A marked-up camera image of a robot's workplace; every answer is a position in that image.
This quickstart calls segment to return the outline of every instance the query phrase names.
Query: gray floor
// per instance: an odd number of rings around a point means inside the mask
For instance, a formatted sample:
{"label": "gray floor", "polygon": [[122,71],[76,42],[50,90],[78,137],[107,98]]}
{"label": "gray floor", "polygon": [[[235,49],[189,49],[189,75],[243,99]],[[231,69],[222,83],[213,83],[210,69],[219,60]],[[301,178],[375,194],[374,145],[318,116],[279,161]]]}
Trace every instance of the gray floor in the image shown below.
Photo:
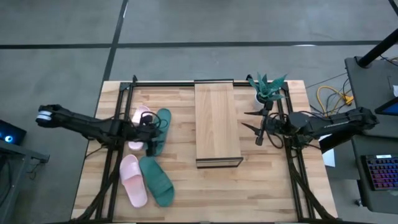
{"label": "gray floor", "polygon": [[[0,0],[0,45],[110,44],[121,5],[122,0]],[[397,22],[387,0],[129,0],[119,42],[381,40]],[[133,74],[141,80],[244,79],[257,72],[275,78],[288,73],[288,79],[305,80],[310,103],[320,108],[317,88],[340,89],[347,79],[344,59],[372,47],[118,49],[109,79],[130,80]],[[35,180],[26,178],[13,223],[69,219],[87,141],[64,129],[39,128],[34,119],[39,105],[49,103],[94,115],[108,55],[109,49],[0,50],[0,119],[28,131],[26,147],[51,155]],[[385,53],[395,55],[398,47]],[[323,102],[329,94],[321,92]],[[398,215],[356,207],[356,182],[339,179],[333,169],[328,173],[340,218],[396,221]]]}

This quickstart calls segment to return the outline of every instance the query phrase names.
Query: blue light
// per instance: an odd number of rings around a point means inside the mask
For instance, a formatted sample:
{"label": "blue light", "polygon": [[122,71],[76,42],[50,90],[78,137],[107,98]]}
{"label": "blue light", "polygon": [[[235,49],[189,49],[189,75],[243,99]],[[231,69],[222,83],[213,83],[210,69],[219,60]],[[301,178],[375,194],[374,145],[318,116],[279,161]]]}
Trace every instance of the blue light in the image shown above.
{"label": "blue light", "polygon": [[4,138],[4,140],[6,140],[6,142],[10,143],[10,142],[12,142],[12,136],[6,136]]}

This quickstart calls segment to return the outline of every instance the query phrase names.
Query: keyboard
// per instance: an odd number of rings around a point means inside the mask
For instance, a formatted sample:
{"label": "keyboard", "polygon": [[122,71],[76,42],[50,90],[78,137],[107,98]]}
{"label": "keyboard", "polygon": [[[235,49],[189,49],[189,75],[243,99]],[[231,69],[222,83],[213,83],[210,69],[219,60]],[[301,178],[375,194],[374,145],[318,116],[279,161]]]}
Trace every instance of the keyboard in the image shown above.
{"label": "keyboard", "polygon": [[398,190],[398,155],[362,156],[372,190]]}

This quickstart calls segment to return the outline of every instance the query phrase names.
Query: wooden tabletop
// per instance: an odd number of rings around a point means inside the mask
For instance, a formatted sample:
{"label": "wooden tabletop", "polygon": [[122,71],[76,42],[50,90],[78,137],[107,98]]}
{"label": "wooden tabletop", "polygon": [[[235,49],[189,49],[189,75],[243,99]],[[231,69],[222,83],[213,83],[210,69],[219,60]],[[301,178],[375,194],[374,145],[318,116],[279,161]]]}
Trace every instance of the wooden tabletop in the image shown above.
{"label": "wooden tabletop", "polygon": [[[310,111],[304,82],[288,81],[294,111]],[[99,98],[97,118],[114,114],[120,82],[105,82]],[[195,91],[193,87],[136,87],[133,92],[131,114],[140,105],[156,112],[168,108],[172,113],[169,133],[163,153],[156,161],[172,180],[174,202],[159,207],[149,191],[148,203],[134,208],[124,186],[119,183],[114,222],[280,222],[296,221],[292,187],[284,149],[276,149],[264,135],[262,146],[255,145],[254,133],[241,122],[259,126],[260,116],[244,112],[254,111],[254,89],[234,87],[236,115],[241,154],[237,168],[197,169],[195,137]],[[88,145],[87,153],[99,148],[96,141]],[[132,152],[127,145],[124,156],[140,158],[144,152]],[[303,150],[310,188],[320,203],[337,217],[322,154],[318,149]],[[78,217],[98,193],[106,158],[102,149],[84,163],[76,195],[72,218]],[[108,211],[109,194],[103,214]],[[300,192],[306,212],[303,193]]]}

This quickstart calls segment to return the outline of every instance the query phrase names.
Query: artificial plant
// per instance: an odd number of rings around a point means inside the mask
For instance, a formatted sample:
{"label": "artificial plant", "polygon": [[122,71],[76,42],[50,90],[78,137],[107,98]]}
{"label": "artificial plant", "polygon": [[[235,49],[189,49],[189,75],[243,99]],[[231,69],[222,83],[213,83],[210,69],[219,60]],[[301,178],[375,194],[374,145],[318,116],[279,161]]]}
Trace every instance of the artificial plant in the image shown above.
{"label": "artificial plant", "polygon": [[282,87],[285,82],[286,76],[287,74],[283,77],[275,79],[271,83],[268,83],[267,74],[261,77],[261,75],[257,73],[258,83],[256,83],[252,78],[249,78],[248,81],[250,85],[256,89],[256,96],[259,101],[275,101],[284,97],[281,94],[276,93],[276,91],[278,91]]}

